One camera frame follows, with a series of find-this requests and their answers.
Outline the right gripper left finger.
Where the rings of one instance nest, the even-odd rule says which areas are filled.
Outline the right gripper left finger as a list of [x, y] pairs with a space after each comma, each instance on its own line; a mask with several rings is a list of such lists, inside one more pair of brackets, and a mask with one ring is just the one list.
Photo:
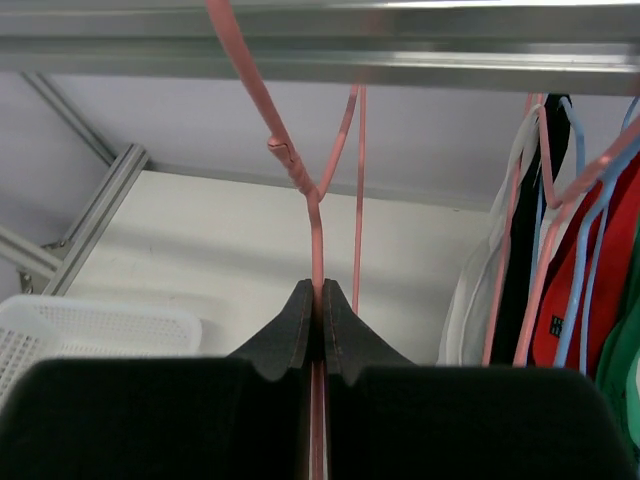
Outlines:
[[1, 414], [5, 479], [304, 479], [313, 289], [225, 357], [37, 363]]

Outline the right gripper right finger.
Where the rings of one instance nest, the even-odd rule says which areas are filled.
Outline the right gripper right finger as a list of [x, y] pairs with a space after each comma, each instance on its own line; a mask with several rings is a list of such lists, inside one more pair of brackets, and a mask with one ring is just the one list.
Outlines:
[[631, 479], [593, 384], [565, 369], [419, 366], [323, 292], [334, 479]]

